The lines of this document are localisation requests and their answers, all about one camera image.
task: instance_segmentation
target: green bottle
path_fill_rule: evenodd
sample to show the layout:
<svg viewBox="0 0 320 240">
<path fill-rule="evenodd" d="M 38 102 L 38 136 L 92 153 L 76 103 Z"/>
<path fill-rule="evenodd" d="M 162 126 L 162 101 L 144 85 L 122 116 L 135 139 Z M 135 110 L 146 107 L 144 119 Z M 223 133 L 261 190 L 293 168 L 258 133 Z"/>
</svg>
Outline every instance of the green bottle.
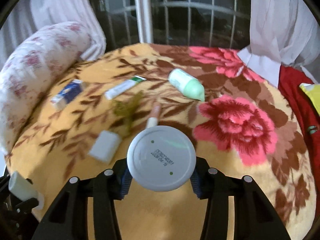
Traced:
<svg viewBox="0 0 320 240">
<path fill-rule="evenodd" d="M 176 68 L 169 74 L 169 82 L 185 97 L 204 102 L 204 87 L 195 77 Z"/>
</svg>

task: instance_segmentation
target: window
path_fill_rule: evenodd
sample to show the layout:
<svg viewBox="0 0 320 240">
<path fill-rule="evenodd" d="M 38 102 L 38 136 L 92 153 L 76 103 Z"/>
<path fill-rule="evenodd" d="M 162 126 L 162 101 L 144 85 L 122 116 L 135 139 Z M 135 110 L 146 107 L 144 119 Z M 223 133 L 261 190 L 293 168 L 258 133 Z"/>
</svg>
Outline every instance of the window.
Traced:
<svg viewBox="0 0 320 240">
<path fill-rule="evenodd" d="M 250 43 L 251 0 L 138 0 L 137 8 L 136 0 L 90 3 L 106 35 L 107 51 L 141 39 L 234 49 Z"/>
</svg>

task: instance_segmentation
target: blue and white package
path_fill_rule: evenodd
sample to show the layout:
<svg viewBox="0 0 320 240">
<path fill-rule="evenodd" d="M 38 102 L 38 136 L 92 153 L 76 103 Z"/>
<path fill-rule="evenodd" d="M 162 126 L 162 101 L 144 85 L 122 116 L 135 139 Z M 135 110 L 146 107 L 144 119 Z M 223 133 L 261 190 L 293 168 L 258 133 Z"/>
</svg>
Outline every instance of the blue and white package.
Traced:
<svg viewBox="0 0 320 240">
<path fill-rule="evenodd" d="M 77 95 L 84 90 L 84 82 L 75 79 L 66 85 L 57 95 L 55 95 L 50 101 L 57 110 L 62 110 L 69 104 Z"/>
</svg>

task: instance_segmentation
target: light green bottle cap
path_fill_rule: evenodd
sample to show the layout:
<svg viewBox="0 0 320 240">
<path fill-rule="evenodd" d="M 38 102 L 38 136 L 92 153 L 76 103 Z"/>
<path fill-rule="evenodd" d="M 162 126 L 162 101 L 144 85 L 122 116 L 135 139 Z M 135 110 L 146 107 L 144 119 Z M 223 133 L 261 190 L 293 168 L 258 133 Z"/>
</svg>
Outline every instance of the light green bottle cap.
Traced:
<svg viewBox="0 0 320 240">
<path fill-rule="evenodd" d="M 192 79 L 184 87 L 183 95 L 204 102 L 204 87 L 197 79 Z"/>
</svg>

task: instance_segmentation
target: yellow package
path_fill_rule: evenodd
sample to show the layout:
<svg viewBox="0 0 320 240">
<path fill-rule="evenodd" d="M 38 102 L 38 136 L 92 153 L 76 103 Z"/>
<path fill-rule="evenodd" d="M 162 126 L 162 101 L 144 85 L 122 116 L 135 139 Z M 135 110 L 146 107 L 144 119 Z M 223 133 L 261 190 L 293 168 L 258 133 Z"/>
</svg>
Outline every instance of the yellow package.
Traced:
<svg viewBox="0 0 320 240">
<path fill-rule="evenodd" d="M 313 106 L 320 115 L 320 84 L 301 83 L 299 87 L 310 98 Z"/>
</svg>

